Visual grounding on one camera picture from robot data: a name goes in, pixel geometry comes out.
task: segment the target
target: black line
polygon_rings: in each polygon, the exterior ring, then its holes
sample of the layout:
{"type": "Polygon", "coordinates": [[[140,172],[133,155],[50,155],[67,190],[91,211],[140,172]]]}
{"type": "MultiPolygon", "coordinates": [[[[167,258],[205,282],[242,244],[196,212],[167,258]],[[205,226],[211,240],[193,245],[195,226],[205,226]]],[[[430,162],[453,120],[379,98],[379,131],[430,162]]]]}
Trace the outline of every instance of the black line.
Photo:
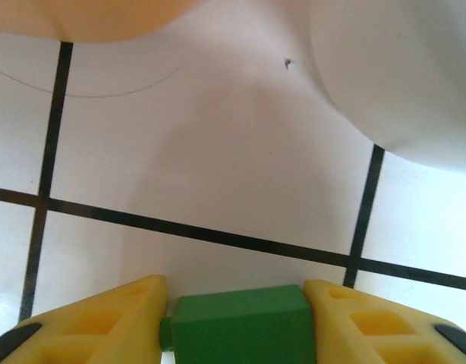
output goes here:
{"type": "Polygon", "coordinates": [[[287,243],[279,243],[255,237],[245,237],[243,235],[226,233],[224,231],[216,231],[206,229],[204,227],[159,220],[157,218],[132,215],[126,212],[102,209],[100,207],[81,205],[79,203],[61,201],[57,199],[49,200],[49,210],[80,216],[83,218],[92,218],[94,220],[111,222],[113,224],[131,226],[133,228],[156,231],[179,237],[188,237],[195,240],[255,250],[257,252],[270,253],[278,256],[309,260],[311,262],[337,265],[340,267],[346,266],[348,258],[346,255],[339,253],[332,253],[287,243]]]}
{"type": "Polygon", "coordinates": [[[363,252],[364,240],[370,223],[371,210],[375,200],[376,188],[378,187],[379,175],[382,170],[383,156],[385,150],[378,145],[373,145],[370,167],[368,168],[367,180],[364,184],[363,197],[357,216],[356,228],[354,229],[351,251],[349,252],[348,268],[346,269],[343,285],[353,288],[356,282],[357,270],[363,252]]]}
{"type": "Polygon", "coordinates": [[[26,275],[22,299],[20,302],[19,321],[32,315],[34,295],[36,293],[37,272],[41,248],[43,246],[44,227],[46,225],[47,206],[46,203],[51,193],[52,175],[58,148],[59,129],[61,117],[65,105],[66,86],[68,84],[69,68],[71,65],[71,54],[73,44],[62,42],[59,49],[58,65],[54,89],[52,91],[51,108],[49,110],[49,123],[46,134],[46,144],[43,153],[43,165],[39,179],[39,202],[34,213],[33,229],[30,236],[29,252],[27,255],[26,275]]]}
{"type": "Polygon", "coordinates": [[[466,290],[466,277],[448,275],[437,271],[427,271],[425,269],[407,267],[388,262],[378,262],[376,260],[365,258],[360,259],[359,269],[361,271],[369,271],[372,273],[379,273],[381,275],[405,278],[411,281],[419,281],[466,290]]]}
{"type": "Polygon", "coordinates": [[[16,192],[0,188],[0,201],[15,203],[22,206],[36,207],[39,204],[39,197],[28,193],[16,192]]]}

